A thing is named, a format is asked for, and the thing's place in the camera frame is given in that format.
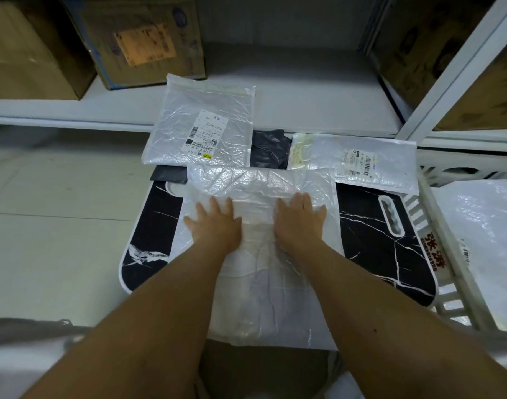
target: left hand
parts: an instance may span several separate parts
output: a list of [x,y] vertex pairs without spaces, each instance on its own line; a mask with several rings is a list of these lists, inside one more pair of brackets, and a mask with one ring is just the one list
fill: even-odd
[[242,218],[233,219],[233,202],[230,197],[226,199],[221,210],[215,196],[209,198],[209,213],[200,202],[196,204],[198,221],[189,216],[183,222],[189,228],[195,244],[209,244],[209,246],[222,248],[227,255],[239,247],[242,239]]

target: clear plastic bag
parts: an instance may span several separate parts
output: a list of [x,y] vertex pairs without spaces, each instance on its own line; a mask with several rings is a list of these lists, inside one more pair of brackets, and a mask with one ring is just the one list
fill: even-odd
[[332,168],[340,183],[419,194],[412,141],[296,133],[287,168]]
[[[234,345],[336,349],[313,289],[293,259],[277,247],[273,231],[276,199],[289,201],[297,191],[308,192],[314,207],[327,207],[324,241],[342,253],[330,170],[189,165],[187,173],[180,218],[196,218],[194,205],[200,201],[208,207],[211,195],[221,204],[231,197],[235,215],[242,216],[243,240],[218,276],[208,337]],[[170,258],[191,245],[190,231],[178,222]]]
[[497,326],[507,331],[507,179],[433,189]]
[[169,74],[143,163],[249,166],[254,99],[255,87],[219,86]]

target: right hand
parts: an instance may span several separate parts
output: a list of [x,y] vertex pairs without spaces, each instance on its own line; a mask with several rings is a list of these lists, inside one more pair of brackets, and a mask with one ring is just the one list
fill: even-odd
[[313,211],[313,203],[307,193],[295,194],[289,206],[278,199],[274,215],[277,244],[297,259],[304,249],[322,241],[326,214],[325,205],[317,212]]

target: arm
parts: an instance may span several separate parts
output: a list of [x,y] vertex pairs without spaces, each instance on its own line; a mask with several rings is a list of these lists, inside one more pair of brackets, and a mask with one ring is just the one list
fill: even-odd
[[367,399],[507,398],[507,370],[426,308],[322,241],[325,207],[278,201],[275,234],[314,288],[331,335]]
[[224,258],[241,241],[231,199],[198,222],[185,217],[194,244],[145,282],[23,396],[181,398],[194,384]]

